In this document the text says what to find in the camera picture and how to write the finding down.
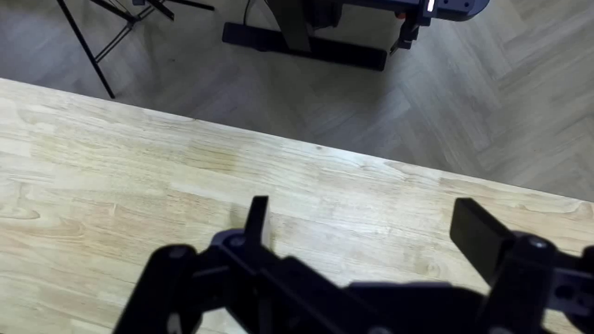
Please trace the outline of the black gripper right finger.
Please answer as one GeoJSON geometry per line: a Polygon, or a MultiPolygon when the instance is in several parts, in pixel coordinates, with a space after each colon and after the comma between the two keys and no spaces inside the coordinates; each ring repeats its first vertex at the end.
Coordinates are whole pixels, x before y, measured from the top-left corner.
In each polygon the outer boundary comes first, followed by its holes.
{"type": "Polygon", "coordinates": [[[492,289],[548,291],[557,246],[507,227],[473,198],[457,198],[449,237],[492,289]]]}

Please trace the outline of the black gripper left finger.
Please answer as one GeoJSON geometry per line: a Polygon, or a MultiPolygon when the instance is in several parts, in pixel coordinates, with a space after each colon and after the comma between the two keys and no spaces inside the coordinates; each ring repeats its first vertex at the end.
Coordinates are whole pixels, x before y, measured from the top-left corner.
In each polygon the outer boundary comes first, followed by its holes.
{"type": "Polygon", "coordinates": [[[282,291],[291,285],[291,261],[264,244],[267,203],[265,194],[256,194],[241,227],[223,229],[212,237],[213,281],[223,291],[282,291]]]}

